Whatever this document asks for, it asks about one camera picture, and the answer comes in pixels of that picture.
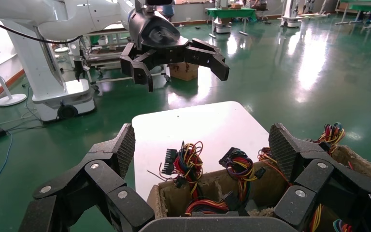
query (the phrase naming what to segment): white tabletop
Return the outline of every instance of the white tabletop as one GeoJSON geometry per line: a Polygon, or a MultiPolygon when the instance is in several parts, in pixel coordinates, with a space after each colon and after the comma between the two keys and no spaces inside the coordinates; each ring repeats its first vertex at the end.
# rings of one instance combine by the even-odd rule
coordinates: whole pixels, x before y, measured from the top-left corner
{"type": "Polygon", "coordinates": [[[158,175],[166,149],[180,149],[183,140],[203,142],[200,157],[204,173],[223,169],[218,161],[231,147],[241,149],[256,162],[258,151],[268,146],[268,132],[233,101],[139,115],[132,124],[136,136],[136,192],[145,200],[152,186],[162,182],[147,170],[158,175]]]}

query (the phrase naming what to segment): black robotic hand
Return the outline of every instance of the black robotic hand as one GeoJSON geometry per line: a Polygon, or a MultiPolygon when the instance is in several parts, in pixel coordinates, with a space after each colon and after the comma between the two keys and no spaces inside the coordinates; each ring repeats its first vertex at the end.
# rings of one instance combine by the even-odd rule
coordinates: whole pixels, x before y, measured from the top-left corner
{"type": "Polygon", "coordinates": [[[145,9],[135,12],[129,21],[130,36],[120,56],[122,73],[132,76],[134,83],[148,85],[153,91],[150,69],[157,65],[188,62],[205,67],[221,80],[228,79],[229,67],[219,48],[199,39],[182,37],[180,32],[158,12],[145,9]]]}

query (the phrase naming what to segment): green floor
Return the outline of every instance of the green floor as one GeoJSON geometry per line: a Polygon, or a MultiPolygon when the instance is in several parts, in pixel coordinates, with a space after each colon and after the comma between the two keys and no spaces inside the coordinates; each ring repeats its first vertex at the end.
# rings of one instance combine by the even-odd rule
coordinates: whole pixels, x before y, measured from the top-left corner
{"type": "MultiPolygon", "coordinates": [[[[265,129],[282,122],[299,138],[317,138],[325,123],[341,122],[346,130],[341,144],[371,161],[371,31],[367,35],[360,32],[361,25],[334,25],[338,21],[339,17],[305,21],[300,30],[285,32],[278,21],[249,24],[248,37],[240,35],[242,26],[235,24],[231,36],[218,36],[214,43],[231,67],[226,82],[203,70],[198,80],[190,82],[165,83],[156,77],[153,93],[130,80],[104,83],[102,96],[95,94],[96,112],[45,129],[15,132],[0,177],[0,232],[17,231],[38,185],[76,165],[94,143],[113,138],[123,123],[140,114],[237,101],[265,129]]],[[[207,25],[200,30],[180,29],[186,38],[212,41],[209,31],[207,25]]],[[[19,84],[11,91],[26,93],[27,88],[19,84]]],[[[0,108],[0,122],[25,112],[23,104],[0,108]]],[[[9,136],[0,139],[0,167],[9,142],[9,136]]],[[[126,181],[134,187],[133,167],[126,181]]],[[[110,232],[112,228],[93,208],[72,231],[110,232]]]]}

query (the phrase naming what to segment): green table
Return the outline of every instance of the green table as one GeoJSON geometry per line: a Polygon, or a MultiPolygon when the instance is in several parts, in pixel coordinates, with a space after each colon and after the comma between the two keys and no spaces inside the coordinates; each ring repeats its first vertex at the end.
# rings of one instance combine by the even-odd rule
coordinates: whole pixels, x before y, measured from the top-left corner
{"type": "Polygon", "coordinates": [[[251,8],[241,8],[241,9],[217,9],[217,8],[207,8],[208,16],[214,18],[246,18],[255,17],[255,9],[251,8]]]}
{"type": "MultiPolygon", "coordinates": [[[[340,23],[336,23],[336,25],[340,24],[351,24],[351,23],[360,23],[362,21],[358,21],[361,11],[371,11],[371,0],[341,0],[341,2],[348,3],[348,7],[345,9],[342,17],[342,21],[340,23]],[[348,9],[357,10],[357,16],[354,21],[344,22],[346,12],[348,9]]],[[[368,27],[363,27],[362,29],[371,29],[371,24],[368,27]]]]}
{"type": "Polygon", "coordinates": [[[240,31],[240,34],[247,36],[245,33],[245,26],[248,17],[255,18],[255,9],[251,8],[241,8],[241,9],[217,9],[217,8],[206,8],[208,16],[213,17],[212,19],[212,29],[209,34],[211,37],[216,38],[214,35],[214,21],[217,18],[244,18],[244,27],[240,31]]]}

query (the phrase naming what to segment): black cable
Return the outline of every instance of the black cable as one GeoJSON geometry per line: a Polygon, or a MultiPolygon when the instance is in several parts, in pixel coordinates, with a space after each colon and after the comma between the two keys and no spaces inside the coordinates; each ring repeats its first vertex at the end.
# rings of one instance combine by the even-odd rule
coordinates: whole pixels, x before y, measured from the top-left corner
{"type": "Polygon", "coordinates": [[[22,125],[25,124],[25,123],[29,123],[29,122],[33,122],[33,121],[40,121],[40,120],[37,120],[37,119],[31,119],[31,120],[23,121],[23,122],[19,123],[18,125],[16,125],[16,126],[14,126],[14,127],[11,127],[11,128],[9,128],[9,129],[7,129],[6,131],[11,131],[11,130],[13,130],[14,128],[20,127],[20,126],[22,126],[22,125]]]}
{"type": "Polygon", "coordinates": [[[28,39],[35,40],[35,41],[39,41],[39,42],[42,42],[42,43],[48,43],[48,44],[49,44],[49,43],[50,43],[50,44],[69,44],[69,43],[71,43],[71,42],[75,42],[76,40],[79,40],[80,38],[83,37],[83,35],[81,35],[81,36],[78,36],[78,37],[76,37],[76,38],[74,38],[74,39],[72,39],[72,40],[70,40],[70,41],[66,41],[66,42],[58,42],[58,41],[41,40],[41,39],[38,39],[38,38],[35,38],[35,37],[32,37],[32,36],[28,36],[28,35],[26,35],[26,34],[23,34],[23,33],[19,32],[19,31],[16,31],[16,30],[10,29],[10,28],[8,28],[8,27],[5,27],[5,26],[3,26],[3,25],[1,25],[1,24],[0,24],[0,28],[5,29],[5,30],[7,30],[7,31],[10,31],[10,32],[12,32],[12,33],[15,33],[15,34],[17,34],[17,35],[20,35],[20,36],[26,37],[26,38],[28,38],[28,39]]]}
{"type": "Polygon", "coordinates": [[[29,112],[31,113],[31,114],[33,114],[33,116],[35,116],[35,118],[37,119],[37,120],[39,120],[41,123],[43,123],[43,121],[42,121],[42,119],[40,119],[40,118],[38,118],[30,109],[29,109],[29,107],[28,107],[28,101],[29,101],[29,91],[30,91],[30,85],[29,85],[29,87],[28,87],[28,95],[26,96],[26,103],[25,103],[25,106],[26,106],[26,108],[29,110],[29,112]]]}
{"type": "Polygon", "coordinates": [[[14,129],[6,130],[6,132],[14,131],[14,130],[22,130],[22,129],[30,130],[30,129],[42,129],[42,128],[45,128],[45,127],[43,127],[43,126],[36,126],[36,127],[19,127],[19,128],[14,128],[14,129]]]}

